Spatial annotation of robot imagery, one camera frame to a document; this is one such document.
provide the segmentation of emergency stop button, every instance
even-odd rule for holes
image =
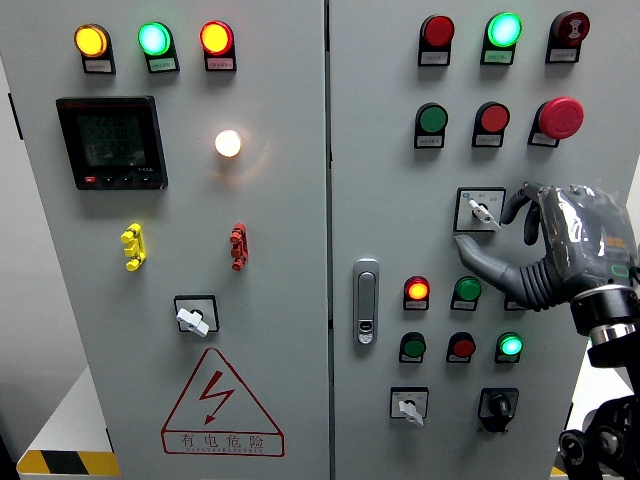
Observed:
[[[584,121],[584,109],[571,97],[558,97],[543,103],[536,113],[529,145],[556,148],[560,140],[574,135]]]

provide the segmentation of yellow indicator light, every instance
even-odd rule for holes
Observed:
[[[82,25],[76,30],[73,38],[76,48],[85,57],[100,57],[109,47],[104,30],[97,25]]]
[[[211,55],[224,55],[233,45],[233,33],[226,23],[214,20],[202,27],[200,42]]]
[[[225,157],[235,157],[242,147],[242,139],[234,130],[224,130],[216,137],[216,150]]]

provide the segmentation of red push button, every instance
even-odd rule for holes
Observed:
[[[461,340],[453,346],[453,354],[459,358],[468,358],[476,351],[476,344],[471,340]]]
[[[427,20],[423,37],[433,47],[444,47],[451,43],[455,27],[453,21],[444,15],[434,15]]]
[[[558,97],[547,102],[538,116],[540,130],[555,140],[575,134],[584,120],[582,105],[575,98]]]
[[[509,110],[500,104],[493,104],[482,112],[480,124],[487,132],[496,133],[504,130],[509,123]]]
[[[577,47],[589,34],[589,17],[582,12],[564,12],[551,24],[551,34],[560,45]]]

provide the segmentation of yellow terminal connector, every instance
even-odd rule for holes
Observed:
[[[142,226],[139,223],[129,225],[122,235],[120,241],[125,244],[124,256],[131,258],[127,262],[127,270],[135,272],[147,259],[147,252],[142,237]]]

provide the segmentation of warning sign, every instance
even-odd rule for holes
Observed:
[[[205,350],[162,427],[165,453],[284,456],[284,434],[216,348]]]

